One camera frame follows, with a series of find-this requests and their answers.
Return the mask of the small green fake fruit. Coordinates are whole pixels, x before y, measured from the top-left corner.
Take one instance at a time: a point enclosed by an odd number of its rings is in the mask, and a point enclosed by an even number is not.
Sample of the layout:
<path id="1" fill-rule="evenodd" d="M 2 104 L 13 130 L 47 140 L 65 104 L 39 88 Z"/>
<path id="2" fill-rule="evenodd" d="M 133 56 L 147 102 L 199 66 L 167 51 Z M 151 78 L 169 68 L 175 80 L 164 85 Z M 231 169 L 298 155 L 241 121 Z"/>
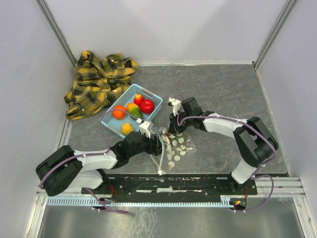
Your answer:
<path id="1" fill-rule="evenodd" d="M 181 135 L 181 137 L 179 138 L 179 142 L 180 143 L 186 143 L 188 141 L 188 138 L 189 138 L 189 134 L 183 133 Z"/>

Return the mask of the clear polka dot zip bag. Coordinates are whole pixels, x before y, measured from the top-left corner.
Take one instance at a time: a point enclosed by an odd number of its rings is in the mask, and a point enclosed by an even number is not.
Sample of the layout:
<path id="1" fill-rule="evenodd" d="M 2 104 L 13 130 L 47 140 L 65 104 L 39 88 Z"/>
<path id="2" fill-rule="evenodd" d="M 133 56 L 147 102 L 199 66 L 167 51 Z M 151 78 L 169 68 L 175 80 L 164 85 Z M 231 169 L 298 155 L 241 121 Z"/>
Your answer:
<path id="1" fill-rule="evenodd" d="M 168 139 L 165 134 L 167 129 L 161 127 L 157 129 L 160 136 L 160 141 L 163 145 L 163 153 L 158 156 L 150 155 L 150 158 L 157 167 L 157 173 L 159 176 L 165 175 L 167 173 L 173 173 L 174 170 L 180 167 L 181 163 L 189 159 L 194 153 L 197 152 L 197 147 L 188 132 L 183 132 L 189 134 L 188 141 L 186 143 L 180 143 L 179 138 L 183 133 L 174 135 L 173 139 Z"/>

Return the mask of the yellow orange fake fruit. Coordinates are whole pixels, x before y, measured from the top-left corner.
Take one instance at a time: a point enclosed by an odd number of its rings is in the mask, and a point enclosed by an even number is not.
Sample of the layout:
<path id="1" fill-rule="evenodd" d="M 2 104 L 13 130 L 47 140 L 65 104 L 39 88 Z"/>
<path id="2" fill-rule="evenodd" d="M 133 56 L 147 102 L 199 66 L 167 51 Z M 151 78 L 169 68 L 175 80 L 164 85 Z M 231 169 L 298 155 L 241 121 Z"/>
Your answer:
<path id="1" fill-rule="evenodd" d="M 123 135 L 129 135 L 133 131 L 135 131 L 134 126 L 129 122 L 124 123 L 121 127 L 121 132 Z"/>

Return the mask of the red fake apple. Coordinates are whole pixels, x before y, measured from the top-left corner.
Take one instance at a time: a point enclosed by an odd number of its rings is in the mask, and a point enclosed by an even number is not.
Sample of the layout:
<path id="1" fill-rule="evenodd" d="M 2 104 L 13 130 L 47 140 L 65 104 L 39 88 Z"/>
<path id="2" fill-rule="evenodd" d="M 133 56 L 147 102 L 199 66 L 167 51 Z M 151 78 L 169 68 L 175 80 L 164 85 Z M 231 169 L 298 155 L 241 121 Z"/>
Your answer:
<path id="1" fill-rule="evenodd" d="M 141 112 L 151 114 L 155 109 L 155 104 L 152 100 L 143 100 L 140 104 Z"/>

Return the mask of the green orange fake mango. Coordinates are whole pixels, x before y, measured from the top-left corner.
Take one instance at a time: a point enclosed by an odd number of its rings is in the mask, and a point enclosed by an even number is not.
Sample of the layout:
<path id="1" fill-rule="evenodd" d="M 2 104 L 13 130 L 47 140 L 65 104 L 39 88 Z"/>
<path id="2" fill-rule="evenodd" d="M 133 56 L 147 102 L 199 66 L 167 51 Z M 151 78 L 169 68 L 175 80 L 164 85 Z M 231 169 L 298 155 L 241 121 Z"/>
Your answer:
<path id="1" fill-rule="evenodd" d="M 134 117 L 136 118 L 139 118 L 139 119 L 143 119 L 143 114 L 139 108 L 138 105 L 136 105 L 135 103 L 129 103 L 127 106 L 126 106 L 128 112 L 130 114 L 132 114 Z"/>

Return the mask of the orange fake orange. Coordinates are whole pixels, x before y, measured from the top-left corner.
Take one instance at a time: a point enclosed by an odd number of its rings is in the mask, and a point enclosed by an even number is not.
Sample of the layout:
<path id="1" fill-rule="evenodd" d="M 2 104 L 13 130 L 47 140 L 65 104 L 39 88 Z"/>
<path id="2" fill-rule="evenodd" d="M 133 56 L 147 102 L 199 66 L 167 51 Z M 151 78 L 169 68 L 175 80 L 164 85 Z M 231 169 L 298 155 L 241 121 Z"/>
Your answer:
<path id="1" fill-rule="evenodd" d="M 122 120 L 127 116 L 126 111 L 127 110 L 123 105 L 118 105 L 113 109 L 112 115 L 115 119 Z"/>

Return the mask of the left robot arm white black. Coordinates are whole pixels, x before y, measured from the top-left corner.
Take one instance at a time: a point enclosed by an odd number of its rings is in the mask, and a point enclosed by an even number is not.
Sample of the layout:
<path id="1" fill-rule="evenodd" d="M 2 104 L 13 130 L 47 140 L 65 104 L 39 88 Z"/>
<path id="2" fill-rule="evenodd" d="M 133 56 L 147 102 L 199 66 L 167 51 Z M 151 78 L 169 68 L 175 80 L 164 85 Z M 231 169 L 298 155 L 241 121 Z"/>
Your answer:
<path id="1" fill-rule="evenodd" d="M 143 152 L 161 155 L 163 145 L 160 136 L 152 134 L 147 137 L 140 132 L 132 132 L 109 151 L 82 152 L 64 145 L 41 162 L 35 171 L 40 179 L 40 188 L 48 196 L 84 187 L 105 193 L 109 189 L 109 180 L 99 170 L 123 167 L 131 157 Z"/>

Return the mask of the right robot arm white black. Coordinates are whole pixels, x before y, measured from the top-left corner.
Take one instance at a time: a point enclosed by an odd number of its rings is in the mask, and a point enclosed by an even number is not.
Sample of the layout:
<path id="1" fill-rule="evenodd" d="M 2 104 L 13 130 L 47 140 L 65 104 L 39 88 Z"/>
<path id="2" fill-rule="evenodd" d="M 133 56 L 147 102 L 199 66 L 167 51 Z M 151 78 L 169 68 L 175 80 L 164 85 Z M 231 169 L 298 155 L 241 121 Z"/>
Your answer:
<path id="1" fill-rule="evenodd" d="M 235 140 L 241 161 L 231 172 L 231 179 L 227 182 L 231 193 L 243 191 L 245 182 L 277 154 L 278 143 L 259 117 L 234 119 L 213 111 L 203 111 L 194 97 L 183 101 L 170 97 L 168 105 L 172 107 L 168 133 L 178 134 L 193 127 Z"/>

